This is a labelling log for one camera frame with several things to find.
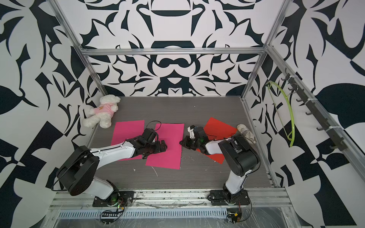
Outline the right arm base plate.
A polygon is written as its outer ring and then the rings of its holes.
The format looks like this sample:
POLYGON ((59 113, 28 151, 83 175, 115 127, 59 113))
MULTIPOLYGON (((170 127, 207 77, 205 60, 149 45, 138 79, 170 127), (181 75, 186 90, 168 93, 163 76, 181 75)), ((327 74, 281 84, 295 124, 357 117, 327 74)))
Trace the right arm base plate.
POLYGON ((207 196, 207 200, 213 206, 225 205, 250 205, 251 200, 246 190, 241 190, 236 194, 231 194, 228 190, 211 190, 207 196))

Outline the red square paper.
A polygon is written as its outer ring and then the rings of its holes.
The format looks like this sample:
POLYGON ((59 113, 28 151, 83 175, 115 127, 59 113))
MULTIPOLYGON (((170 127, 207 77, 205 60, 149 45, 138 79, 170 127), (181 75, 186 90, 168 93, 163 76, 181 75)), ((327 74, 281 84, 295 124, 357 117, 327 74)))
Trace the red square paper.
POLYGON ((237 129, 213 117, 208 120, 208 123, 203 128, 209 138, 209 142, 205 146, 208 154, 204 155, 219 164, 223 164, 224 155, 218 144, 231 138, 234 134, 236 134, 237 129))

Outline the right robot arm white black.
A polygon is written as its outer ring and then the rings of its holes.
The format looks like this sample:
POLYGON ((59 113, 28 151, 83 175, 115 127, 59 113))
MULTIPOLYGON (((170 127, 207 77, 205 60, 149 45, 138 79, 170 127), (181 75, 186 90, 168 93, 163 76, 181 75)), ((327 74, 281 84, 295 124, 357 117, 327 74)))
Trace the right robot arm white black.
POLYGON ((244 124, 237 125, 238 134, 220 140, 210 140, 202 127, 188 127, 189 135, 179 144, 190 150, 198 150, 205 155, 223 155, 230 174, 222 191, 211 191, 207 199, 214 205, 249 204, 247 191, 243 185, 249 174, 256 172, 261 165, 260 155, 253 149, 256 139, 251 130, 244 124))

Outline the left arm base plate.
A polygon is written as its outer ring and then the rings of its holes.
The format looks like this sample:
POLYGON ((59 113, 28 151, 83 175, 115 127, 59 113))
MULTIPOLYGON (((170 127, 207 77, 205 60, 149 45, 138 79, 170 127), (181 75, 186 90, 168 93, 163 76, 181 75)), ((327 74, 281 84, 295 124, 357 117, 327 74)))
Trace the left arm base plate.
POLYGON ((114 191, 106 199, 95 197, 92 206, 95 208, 127 206, 128 204, 133 203, 134 194, 134 191, 114 191))

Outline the right black connector board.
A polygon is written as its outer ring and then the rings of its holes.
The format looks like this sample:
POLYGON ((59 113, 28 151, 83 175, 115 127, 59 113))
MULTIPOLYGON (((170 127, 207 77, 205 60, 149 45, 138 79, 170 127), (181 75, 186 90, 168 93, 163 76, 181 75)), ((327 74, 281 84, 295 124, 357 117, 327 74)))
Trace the right black connector board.
POLYGON ((242 217, 242 212, 236 211, 236 212, 229 212, 226 216, 226 219, 228 222, 235 224, 241 221, 241 217, 242 217))

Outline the magenta paper sheet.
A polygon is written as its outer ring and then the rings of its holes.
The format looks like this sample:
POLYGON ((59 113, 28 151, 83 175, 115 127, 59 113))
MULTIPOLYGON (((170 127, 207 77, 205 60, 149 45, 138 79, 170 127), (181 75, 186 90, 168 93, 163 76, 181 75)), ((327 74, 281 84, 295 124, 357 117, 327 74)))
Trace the magenta paper sheet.
POLYGON ((155 130, 158 133, 159 141, 165 141, 167 149, 163 153, 148 156, 146 166, 179 170, 181 165, 183 140, 183 123, 157 123, 155 130))
POLYGON ((135 138, 144 132, 144 120, 116 122, 111 145, 123 143, 126 139, 135 138))

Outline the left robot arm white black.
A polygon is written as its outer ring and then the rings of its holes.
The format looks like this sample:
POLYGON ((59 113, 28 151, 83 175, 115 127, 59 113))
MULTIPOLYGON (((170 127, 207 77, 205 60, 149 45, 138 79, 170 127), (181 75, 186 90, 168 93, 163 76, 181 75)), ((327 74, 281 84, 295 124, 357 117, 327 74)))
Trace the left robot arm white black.
POLYGON ((157 132, 151 128, 144 129, 142 135, 109 147, 89 149, 80 146, 57 171, 57 181, 71 196, 87 193, 108 206, 114 206, 121 200, 119 190, 112 182, 96 177, 96 171, 115 161, 139 155, 146 159, 166 151, 166 142, 160 141, 157 132))

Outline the white grey sneaker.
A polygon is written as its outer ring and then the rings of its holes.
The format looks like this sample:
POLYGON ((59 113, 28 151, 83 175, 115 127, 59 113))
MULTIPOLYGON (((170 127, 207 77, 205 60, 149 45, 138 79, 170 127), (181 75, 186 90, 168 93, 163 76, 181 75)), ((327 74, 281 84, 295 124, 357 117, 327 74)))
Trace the white grey sneaker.
POLYGON ((255 135, 246 125, 241 123, 238 124, 236 128, 250 145, 255 145, 257 143, 255 135))

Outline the white teddy bear pink shirt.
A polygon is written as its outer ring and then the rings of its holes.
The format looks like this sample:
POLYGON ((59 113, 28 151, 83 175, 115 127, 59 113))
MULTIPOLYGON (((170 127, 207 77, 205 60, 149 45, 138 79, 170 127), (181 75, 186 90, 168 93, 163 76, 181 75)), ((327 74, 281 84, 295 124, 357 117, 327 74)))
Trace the white teddy bear pink shirt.
POLYGON ((100 98, 100 105, 89 110, 89 118, 83 120, 84 127, 94 127, 99 125, 101 128, 107 129, 112 125, 112 117, 118 111, 118 103, 120 97, 114 95, 106 95, 100 98))

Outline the black wall hook rack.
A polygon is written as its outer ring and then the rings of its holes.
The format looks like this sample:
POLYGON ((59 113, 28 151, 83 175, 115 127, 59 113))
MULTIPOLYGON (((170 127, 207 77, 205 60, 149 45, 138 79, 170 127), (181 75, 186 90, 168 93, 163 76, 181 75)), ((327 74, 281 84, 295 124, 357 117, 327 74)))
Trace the black wall hook rack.
POLYGON ((299 76, 291 75, 288 73, 288 70, 285 69, 285 77, 282 80, 287 81, 292 86, 292 88, 290 88, 291 93, 296 93, 299 96, 297 102, 307 107, 309 111, 306 112, 306 115, 314 116, 314 118, 320 124, 320 127, 318 127, 317 130, 326 132, 326 134, 332 140, 333 144, 330 146, 330 148, 332 150, 346 150, 348 146, 345 143, 344 137, 339 132, 341 127, 331 120, 323 105, 309 91, 299 76))

